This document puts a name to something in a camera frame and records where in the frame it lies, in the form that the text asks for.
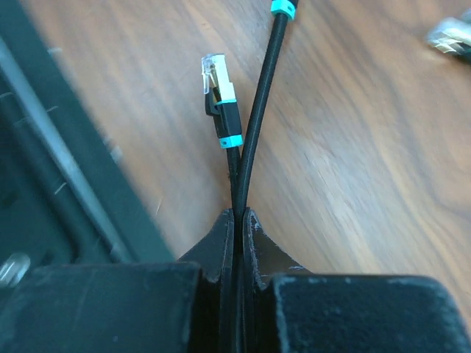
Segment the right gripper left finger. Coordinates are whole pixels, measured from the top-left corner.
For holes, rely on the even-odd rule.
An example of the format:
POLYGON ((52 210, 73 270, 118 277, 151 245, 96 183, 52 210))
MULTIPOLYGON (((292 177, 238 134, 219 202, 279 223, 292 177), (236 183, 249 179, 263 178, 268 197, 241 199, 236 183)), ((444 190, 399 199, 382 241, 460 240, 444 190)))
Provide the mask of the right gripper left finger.
POLYGON ((180 262, 201 268, 192 308, 189 352, 233 349, 233 211, 224 210, 209 233, 182 255, 180 262))

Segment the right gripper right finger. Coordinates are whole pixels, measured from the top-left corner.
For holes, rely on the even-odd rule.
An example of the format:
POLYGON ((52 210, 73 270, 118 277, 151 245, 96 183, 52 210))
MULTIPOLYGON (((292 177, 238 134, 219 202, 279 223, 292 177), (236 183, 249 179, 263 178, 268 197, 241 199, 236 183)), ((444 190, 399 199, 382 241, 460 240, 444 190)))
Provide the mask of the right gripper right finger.
POLYGON ((255 352, 258 347, 261 292, 275 274, 310 275, 311 272, 264 232, 254 210, 246 209, 242 225, 244 351, 255 352))

